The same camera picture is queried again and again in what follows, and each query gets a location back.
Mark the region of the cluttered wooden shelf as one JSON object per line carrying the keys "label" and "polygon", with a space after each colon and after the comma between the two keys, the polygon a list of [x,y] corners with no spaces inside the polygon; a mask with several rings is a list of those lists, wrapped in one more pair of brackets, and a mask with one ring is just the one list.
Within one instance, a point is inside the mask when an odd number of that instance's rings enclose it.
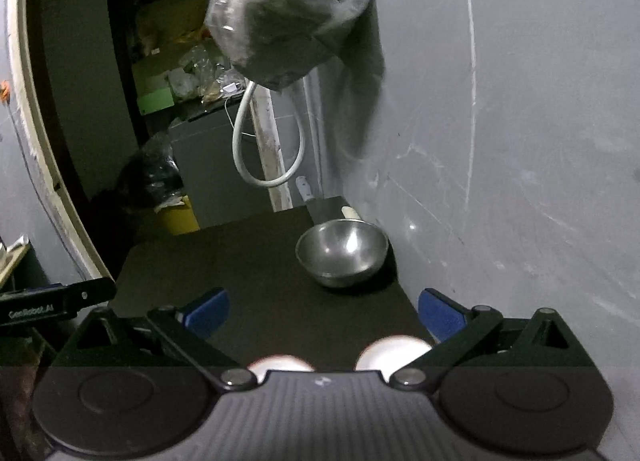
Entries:
{"label": "cluttered wooden shelf", "polygon": [[6,247],[1,244],[0,259],[0,288],[3,288],[6,282],[13,275],[15,268],[30,250],[30,242],[26,236],[20,236],[13,244]]}

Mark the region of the dark cabinet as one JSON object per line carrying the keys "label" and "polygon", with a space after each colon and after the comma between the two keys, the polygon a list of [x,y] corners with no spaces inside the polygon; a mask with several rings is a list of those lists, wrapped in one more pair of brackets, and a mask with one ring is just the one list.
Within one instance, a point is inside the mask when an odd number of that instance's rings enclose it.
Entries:
{"label": "dark cabinet", "polygon": [[181,103],[179,117],[168,127],[186,194],[202,228],[270,213],[269,193],[247,184],[232,158],[229,121],[239,103],[207,109],[198,100]]}

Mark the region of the white door frame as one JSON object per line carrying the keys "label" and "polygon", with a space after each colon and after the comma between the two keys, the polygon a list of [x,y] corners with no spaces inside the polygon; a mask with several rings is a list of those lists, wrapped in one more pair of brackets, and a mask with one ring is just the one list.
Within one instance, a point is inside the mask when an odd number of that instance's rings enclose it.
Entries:
{"label": "white door frame", "polygon": [[18,147],[24,152],[26,172],[38,204],[78,275],[107,277],[110,273],[70,199],[44,126],[29,53],[27,0],[6,0],[6,32]]}

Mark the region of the green box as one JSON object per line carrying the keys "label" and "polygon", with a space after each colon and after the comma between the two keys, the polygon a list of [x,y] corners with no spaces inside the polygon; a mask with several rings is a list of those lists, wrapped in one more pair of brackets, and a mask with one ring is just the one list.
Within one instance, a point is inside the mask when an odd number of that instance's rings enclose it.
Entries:
{"label": "green box", "polygon": [[163,87],[137,99],[138,108],[141,115],[148,115],[154,112],[171,108],[175,104],[174,95],[170,87]]}

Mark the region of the plastic bag of greens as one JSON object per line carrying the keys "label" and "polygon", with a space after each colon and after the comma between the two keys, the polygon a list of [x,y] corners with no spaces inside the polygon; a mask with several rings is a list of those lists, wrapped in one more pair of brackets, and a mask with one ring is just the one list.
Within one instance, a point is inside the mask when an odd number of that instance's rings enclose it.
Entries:
{"label": "plastic bag of greens", "polygon": [[233,68],[280,90],[342,50],[371,0],[209,0],[205,24]]}

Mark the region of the steel mixing bowl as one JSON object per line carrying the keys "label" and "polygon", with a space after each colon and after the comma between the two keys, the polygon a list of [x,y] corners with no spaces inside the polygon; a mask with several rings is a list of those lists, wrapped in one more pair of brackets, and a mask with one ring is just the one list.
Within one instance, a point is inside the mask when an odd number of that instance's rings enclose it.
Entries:
{"label": "steel mixing bowl", "polygon": [[377,225],[359,218],[332,219],[308,229],[295,256],[319,285],[342,289],[375,275],[384,265],[390,241]]}

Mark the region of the white ceramic bowl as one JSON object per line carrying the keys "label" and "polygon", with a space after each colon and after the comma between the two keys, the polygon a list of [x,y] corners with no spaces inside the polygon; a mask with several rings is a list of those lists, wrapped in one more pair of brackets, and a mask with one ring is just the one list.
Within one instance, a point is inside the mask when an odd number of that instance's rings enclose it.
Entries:
{"label": "white ceramic bowl", "polygon": [[410,335],[383,337],[363,349],[356,361],[356,371],[380,371],[390,375],[428,353],[432,346]]}
{"label": "white ceramic bowl", "polygon": [[292,355],[271,355],[253,361],[247,369],[258,379],[263,379],[268,371],[302,371],[314,372],[314,367],[307,361]]}

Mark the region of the right white ceramic bowl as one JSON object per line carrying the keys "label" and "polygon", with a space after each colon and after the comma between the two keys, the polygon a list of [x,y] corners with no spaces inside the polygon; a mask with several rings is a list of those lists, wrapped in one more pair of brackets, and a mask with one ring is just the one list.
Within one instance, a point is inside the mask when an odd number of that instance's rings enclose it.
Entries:
{"label": "right white ceramic bowl", "polygon": [[380,371],[390,375],[428,353],[432,346],[410,335],[383,337],[363,349],[356,361],[356,371]]}

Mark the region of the yellow bin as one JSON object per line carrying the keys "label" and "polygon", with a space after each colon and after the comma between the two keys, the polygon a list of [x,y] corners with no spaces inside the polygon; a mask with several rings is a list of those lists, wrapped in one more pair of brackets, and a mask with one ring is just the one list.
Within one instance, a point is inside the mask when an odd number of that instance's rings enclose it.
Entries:
{"label": "yellow bin", "polygon": [[200,225],[193,212],[193,206],[187,195],[175,195],[154,208],[162,226],[171,236],[195,233]]}

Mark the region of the left white ceramic bowl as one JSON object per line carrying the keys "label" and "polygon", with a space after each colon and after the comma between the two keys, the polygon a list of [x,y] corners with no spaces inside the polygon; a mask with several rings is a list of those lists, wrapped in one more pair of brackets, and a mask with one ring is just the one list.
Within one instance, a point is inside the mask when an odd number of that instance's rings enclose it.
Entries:
{"label": "left white ceramic bowl", "polygon": [[258,379],[263,379],[268,371],[302,371],[314,372],[314,367],[307,361],[292,355],[271,355],[253,361],[247,369]]}

